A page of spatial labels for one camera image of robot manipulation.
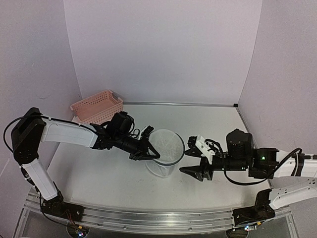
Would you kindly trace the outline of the white mesh laundry bag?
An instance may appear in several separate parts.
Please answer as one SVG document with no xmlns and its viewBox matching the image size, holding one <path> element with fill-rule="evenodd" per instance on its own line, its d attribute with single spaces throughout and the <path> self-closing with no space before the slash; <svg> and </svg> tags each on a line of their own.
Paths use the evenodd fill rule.
<svg viewBox="0 0 317 238">
<path fill-rule="evenodd" d="M 150 134 L 149 142 L 160 154 L 158 159 L 147 160 L 147 169 L 160 178 L 169 177 L 185 155 L 183 139 L 168 129 L 158 129 Z"/>
</svg>

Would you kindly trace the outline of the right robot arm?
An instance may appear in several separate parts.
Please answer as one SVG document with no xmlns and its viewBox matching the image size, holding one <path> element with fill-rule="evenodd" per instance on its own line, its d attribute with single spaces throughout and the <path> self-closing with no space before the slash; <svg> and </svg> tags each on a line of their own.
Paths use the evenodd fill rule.
<svg viewBox="0 0 317 238">
<path fill-rule="evenodd" d="M 250 207 L 249 215 L 261 219 L 269 207 L 277 210 L 317 195 L 317 156 L 305 154 L 301 148 L 285 152 L 276 148 L 255 148 L 250 133 L 235 129 L 226 136 L 227 151 L 221 145 L 202 136 L 188 139 L 185 154 L 200 158 L 197 166 L 181 167 L 180 172 L 198 181 L 212 180 L 215 171 L 238 186 L 253 186 L 273 178 L 305 177 L 308 180 L 294 187 L 269 189 L 265 201 Z"/>
</svg>

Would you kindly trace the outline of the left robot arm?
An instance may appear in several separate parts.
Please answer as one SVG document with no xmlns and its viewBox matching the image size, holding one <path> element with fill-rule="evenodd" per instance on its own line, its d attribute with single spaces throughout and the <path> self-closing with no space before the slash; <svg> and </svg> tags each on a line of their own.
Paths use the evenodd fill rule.
<svg viewBox="0 0 317 238">
<path fill-rule="evenodd" d="M 115 113 L 106 122 L 83 124 L 49 117 L 38 108 L 30 108 L 4 128 L 3 142 L 25 179 L 48 200 L 47 208 L 61 217 L 66 213 L 66 205 L 58 199 L 58 188 L 47 171 L 58 145 L 73 144 L 92 150 L 118 148 L 134 161 L 160 158 L 149 139 L 153 127 L 138 133 L 135 130 L 134 119 L 127 112 Z"/>
</svg>

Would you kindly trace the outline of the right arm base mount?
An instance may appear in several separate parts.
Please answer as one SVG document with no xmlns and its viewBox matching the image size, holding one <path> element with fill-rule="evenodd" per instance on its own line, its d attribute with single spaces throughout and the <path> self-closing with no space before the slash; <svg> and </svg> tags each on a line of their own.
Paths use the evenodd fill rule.
<svg viewBox="0 0 317 238">
<path fill-rule="evenodd" d="M 266 221 L 275 217 L 275 211 L 270 206 L 269 194 L 271 189 L 265 189 L 257 193 L 253 206 L 236 208 L 232 211 L 234 227 Z"/>
</svg>

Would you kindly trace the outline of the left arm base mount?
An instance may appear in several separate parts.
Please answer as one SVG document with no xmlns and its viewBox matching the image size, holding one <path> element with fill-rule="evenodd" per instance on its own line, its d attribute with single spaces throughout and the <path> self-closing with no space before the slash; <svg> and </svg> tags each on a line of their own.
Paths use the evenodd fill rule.
<svg viewBox="0 0 317 238">
<path fill-rule="evenodd" d="M 56 184 L 53 183 L 57 191 L 54 198 L 45 199 L 40 193 L 40 211 L 44 216 L 50 215 L 56 218 L 67 219 L 70 222 L 81 222 L 84 207 L 64 201 L 64 197 Z"/>
</svg>

